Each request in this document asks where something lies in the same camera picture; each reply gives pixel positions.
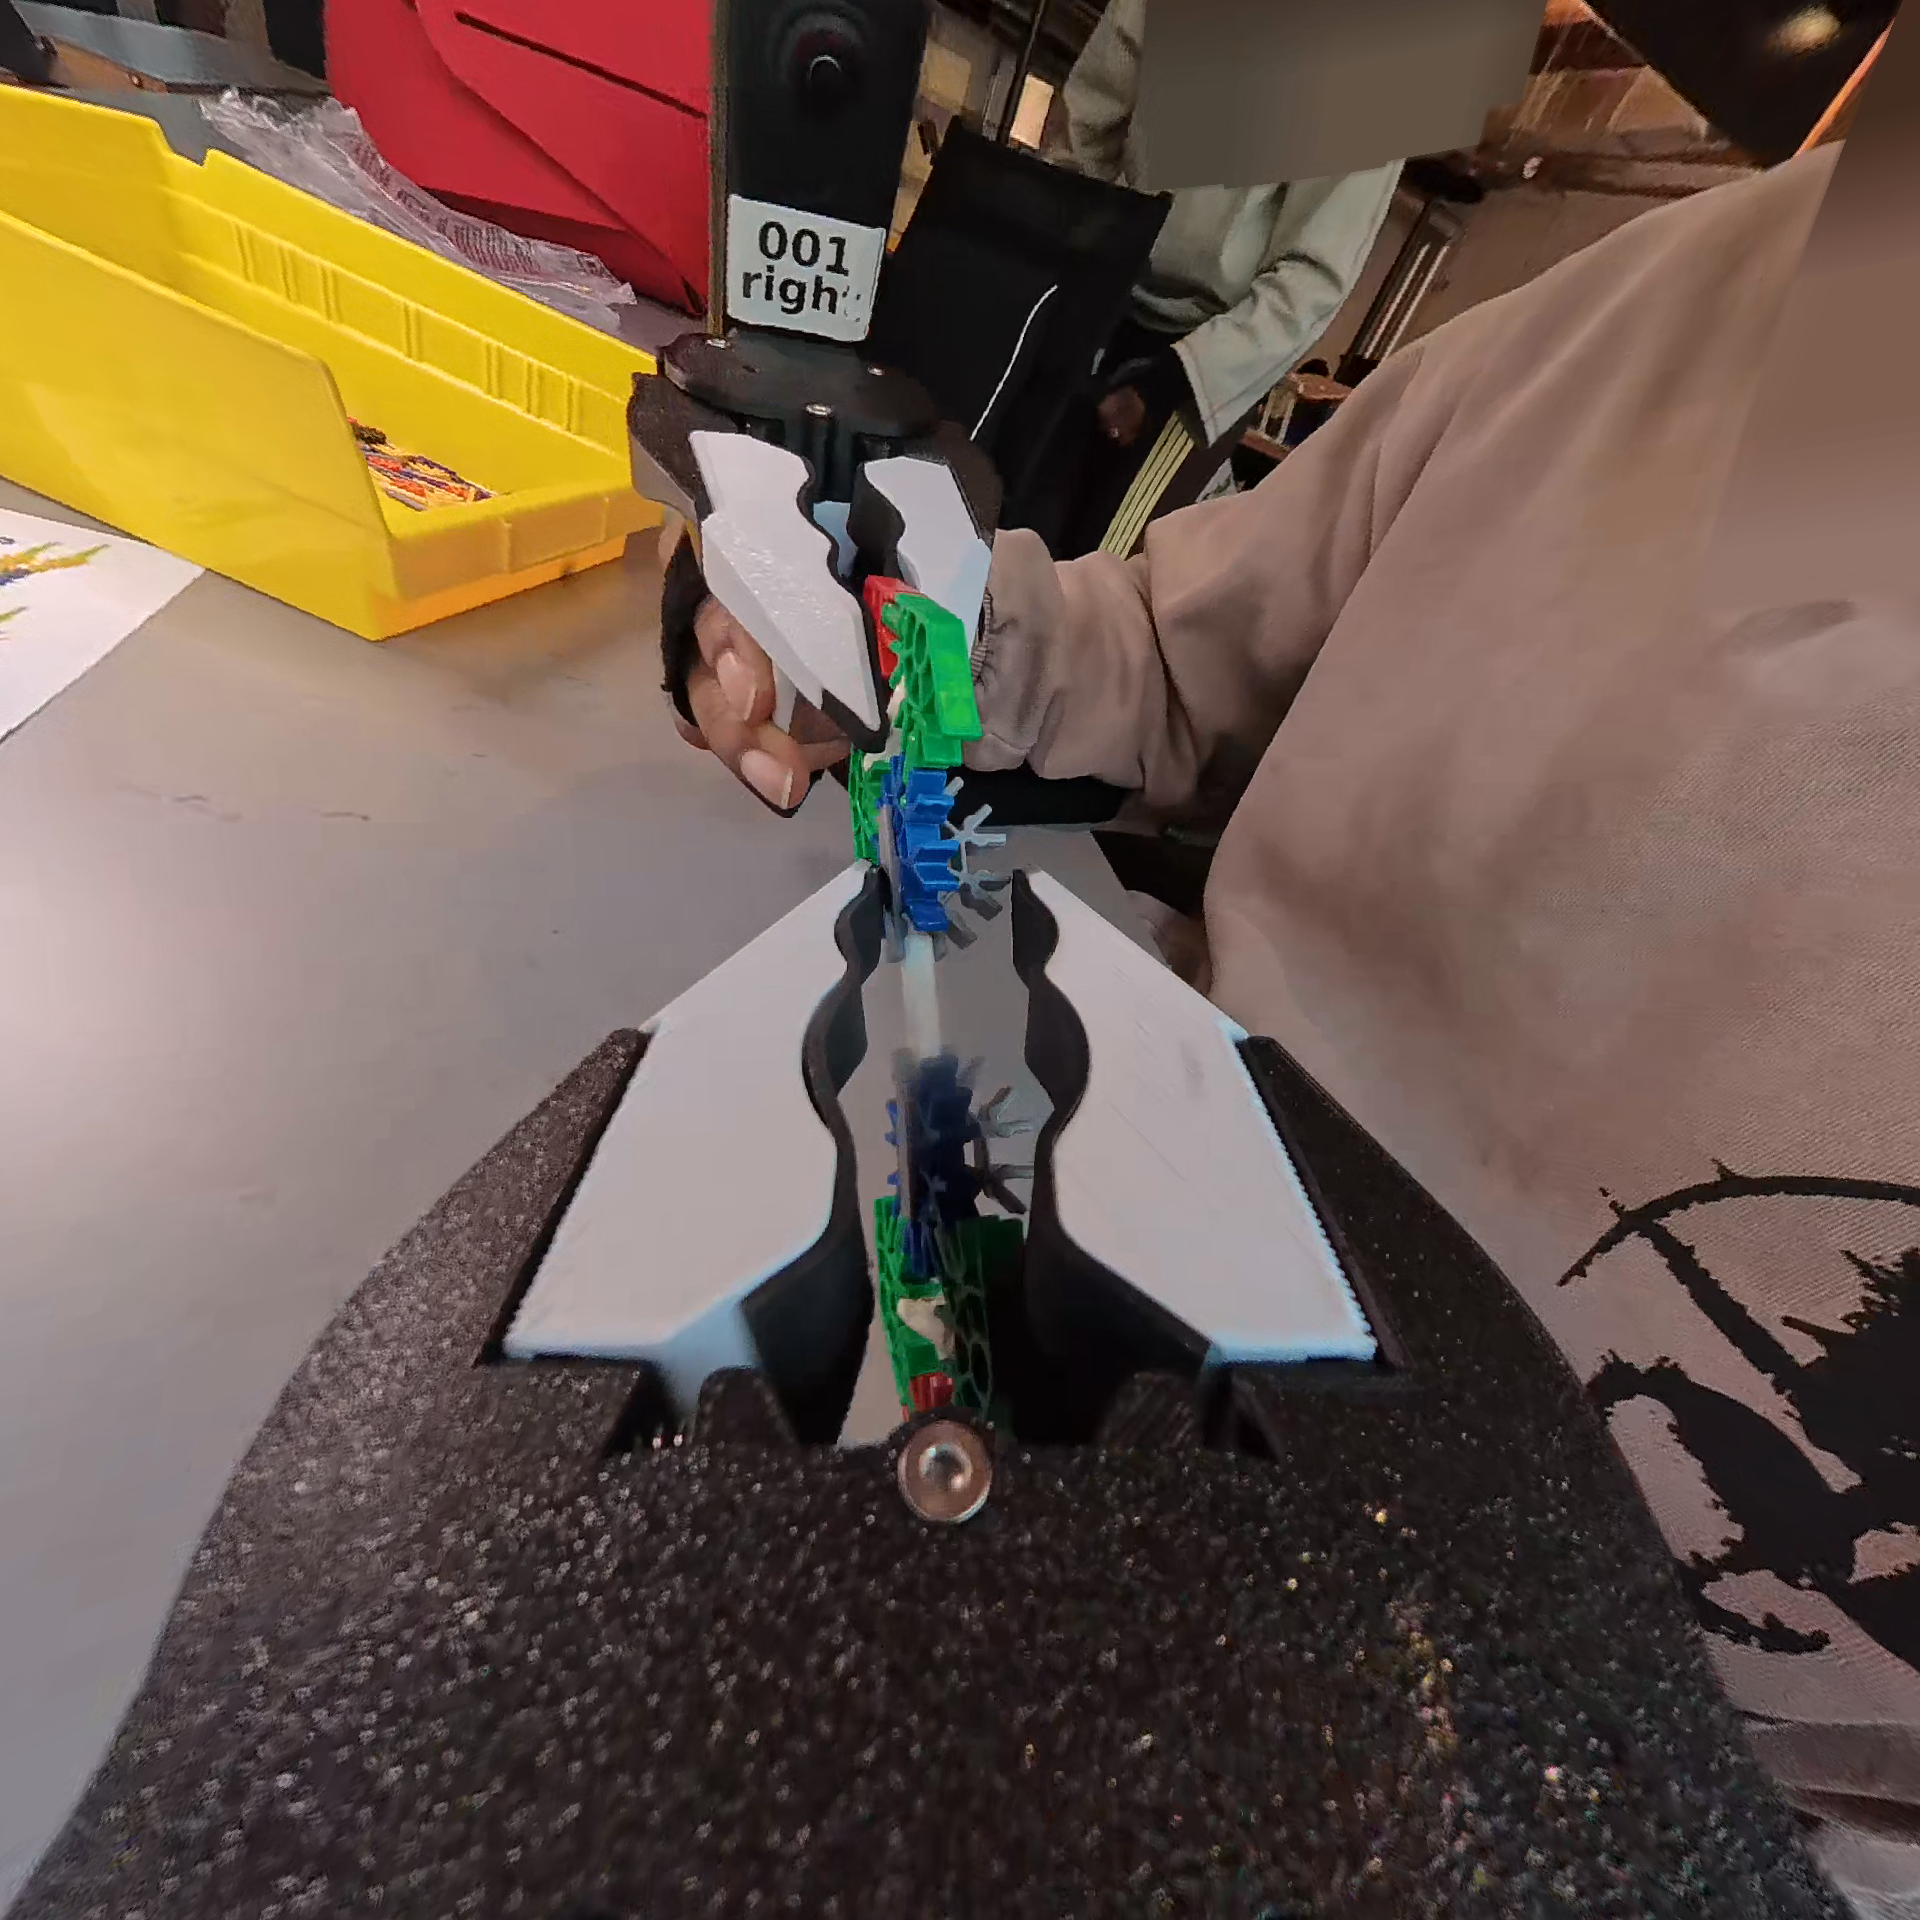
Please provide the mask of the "person's beige clothing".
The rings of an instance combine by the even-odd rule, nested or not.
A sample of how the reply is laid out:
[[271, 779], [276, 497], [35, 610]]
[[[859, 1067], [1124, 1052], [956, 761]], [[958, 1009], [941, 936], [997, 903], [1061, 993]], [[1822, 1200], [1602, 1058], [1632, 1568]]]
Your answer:
[[[1708, 572], [1718, 509], [1717, 617], [1915, 617], [1784, 536]], [[1216, 859], [1213, 993], [1535, 1304], [1791, 1795], [1915, 1835], [1915, 767], [1621, 701], [1525, 759], [1506, 716], [1327, 756], [1302, 693]]]

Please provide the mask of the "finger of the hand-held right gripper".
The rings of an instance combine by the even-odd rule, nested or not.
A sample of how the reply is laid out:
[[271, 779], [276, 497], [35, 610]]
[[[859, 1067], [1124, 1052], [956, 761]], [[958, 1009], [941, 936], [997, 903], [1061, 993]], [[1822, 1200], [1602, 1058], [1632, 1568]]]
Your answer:
[[975, 642], [991, 572], [991, 527], [939, 451], [869, 459], [854, 477], [854, 555], [867, 573], [932, 599]]
[[845, 739], [886, 739], [867, 619], [811, 512], [828, 445], [805, 440], [788, 448], [738, 431], [688, 436], [703, 488], [703, 581], [772, 667], [778, 730], [807, 701]]

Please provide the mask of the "pile of toy building pieces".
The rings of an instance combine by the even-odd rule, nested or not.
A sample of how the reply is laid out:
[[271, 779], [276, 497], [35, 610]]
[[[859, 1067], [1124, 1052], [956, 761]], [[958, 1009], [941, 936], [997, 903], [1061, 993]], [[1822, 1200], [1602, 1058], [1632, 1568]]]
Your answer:
[[496, 497], [490, 488], [463, 477], [418, 451], [397, 445], [365, 424], [350, 420], [350, 427], [375, 489], [410, 512], [463, 508]]

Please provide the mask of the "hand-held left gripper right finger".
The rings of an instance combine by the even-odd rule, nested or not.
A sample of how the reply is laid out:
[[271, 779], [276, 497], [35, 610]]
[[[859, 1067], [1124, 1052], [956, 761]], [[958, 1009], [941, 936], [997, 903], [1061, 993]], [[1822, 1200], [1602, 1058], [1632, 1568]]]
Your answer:
[[1042, 871], [1014, 876], [1035, 1146], [1011, 1403], [1095, 1436], [1140, 1377], [1350, 1386], [1382, 1338], [1234, 1020]]

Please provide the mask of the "yellow plastic bin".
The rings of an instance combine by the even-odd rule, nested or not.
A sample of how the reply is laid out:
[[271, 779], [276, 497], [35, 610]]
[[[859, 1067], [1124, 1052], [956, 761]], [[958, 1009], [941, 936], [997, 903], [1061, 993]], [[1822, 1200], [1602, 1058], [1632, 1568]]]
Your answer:
[[[364, 640], [621, 557], [653, 359], [152, 119], [4, 85], [4, 477]], [[410, 512], [350, 420], [491, 489]]]

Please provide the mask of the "clear plastic bag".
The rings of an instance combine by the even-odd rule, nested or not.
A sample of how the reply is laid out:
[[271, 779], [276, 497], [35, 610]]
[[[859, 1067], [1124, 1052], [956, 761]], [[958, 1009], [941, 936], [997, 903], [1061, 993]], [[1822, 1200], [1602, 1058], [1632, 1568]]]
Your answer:
[[573, 320], [616, 332], [616, 309], [637, 303], [595, 256], [435, 199], [382, 159], [351, 107], [331, 99], [285, 104], [228, 87], [202, 114], [210, 136], [261, 173]]

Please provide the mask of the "person's right forearm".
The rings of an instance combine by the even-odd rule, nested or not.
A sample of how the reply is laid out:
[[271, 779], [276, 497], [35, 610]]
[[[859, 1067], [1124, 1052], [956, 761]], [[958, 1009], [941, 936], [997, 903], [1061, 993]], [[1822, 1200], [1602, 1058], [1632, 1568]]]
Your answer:
[[1838, 596], [1747, 617], [1696, 570], [1772, 332], [1846, 151], [1671, 204], [1396, 353], [1245, 497], [1133, 560], [995, 546], [979, 773], [1160, 811], [1242, 794], [1308, 693], [1327, 756], [1466, 720], [1496, 754], [1554, 712], [1676, 704], [1915, 767], [1915, 617]]

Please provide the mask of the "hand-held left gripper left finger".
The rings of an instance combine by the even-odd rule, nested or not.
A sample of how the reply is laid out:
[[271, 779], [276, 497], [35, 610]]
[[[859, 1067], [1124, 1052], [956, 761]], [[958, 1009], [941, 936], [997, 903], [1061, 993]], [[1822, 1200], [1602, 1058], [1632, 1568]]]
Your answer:
[[840, 1091], [883, 923], [879, 876], [840, 871], [639, 1031], [503, 1359], [635, 1360], [680, 1417], [749, 1370], [795, 1436], [840, 1434], [874, 1325]]

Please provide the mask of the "person's right hand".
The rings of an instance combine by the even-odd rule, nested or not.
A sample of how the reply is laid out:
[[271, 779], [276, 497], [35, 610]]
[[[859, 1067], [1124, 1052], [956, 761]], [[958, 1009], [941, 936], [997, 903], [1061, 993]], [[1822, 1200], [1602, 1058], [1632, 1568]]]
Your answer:
[[774, 666], [709, 595], [688, 537], [663, 565], [661, 660], [686, 743], [717, 756], [767, 810], [794, 813], [816, 777], [848, 759], [848, 736], [807, 701], [778, 720]]

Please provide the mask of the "white folded instruction booklet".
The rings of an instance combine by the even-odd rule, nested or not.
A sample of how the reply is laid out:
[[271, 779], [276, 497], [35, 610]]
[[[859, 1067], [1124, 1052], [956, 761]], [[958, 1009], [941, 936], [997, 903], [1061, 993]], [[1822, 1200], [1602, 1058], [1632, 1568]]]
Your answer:
[[199, 576], [150, 545], [2, 509], [2, 736]]

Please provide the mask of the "black mesh chair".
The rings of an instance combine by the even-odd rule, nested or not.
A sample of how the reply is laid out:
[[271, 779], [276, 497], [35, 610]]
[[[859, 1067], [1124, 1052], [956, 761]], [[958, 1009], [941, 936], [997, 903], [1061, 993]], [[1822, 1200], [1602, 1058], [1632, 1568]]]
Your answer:
[[1063, 552], [1098, 363], [1168, 216], [1140, 194], [946, 130], [879, 268], [867, 351], [914, 378], [1002, 480], [999, 521]]

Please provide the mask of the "red tote bag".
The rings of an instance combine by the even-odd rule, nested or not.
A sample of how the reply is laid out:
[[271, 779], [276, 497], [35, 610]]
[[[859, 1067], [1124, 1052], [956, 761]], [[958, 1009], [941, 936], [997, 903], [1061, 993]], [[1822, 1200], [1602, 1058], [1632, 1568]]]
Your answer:
[[709, 2], [327, 2], [325, 50], [420, 189], [703, 314]]

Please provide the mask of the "colourful toy rod model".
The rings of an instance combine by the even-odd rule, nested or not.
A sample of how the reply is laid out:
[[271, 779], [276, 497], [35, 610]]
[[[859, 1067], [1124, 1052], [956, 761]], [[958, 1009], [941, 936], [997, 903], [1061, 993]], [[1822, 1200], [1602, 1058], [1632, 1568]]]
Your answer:
[[883, 955], [899, 976], [902, 1044], [892, 1060], [886, 1140], [895, 1167], [874, 1204], [879, 1335], [908, 1417], [956, 1408], [1013, 1426], [995, 1315], [1023, 1251], [1028, 1167], [995, 1144], [1008, 1091], [979, 1092], [980, 1060], [944, 1036], [939, 964], [1004, 907], [1008, 879], [980, 864], [1002, 848], [989, 811], [959, 817], [962, 761], [980, 722], [959, 616], [899, 578], [861, 587], [883, 679], [885, 741], [852, 753], [854, 850], [885, 883]]

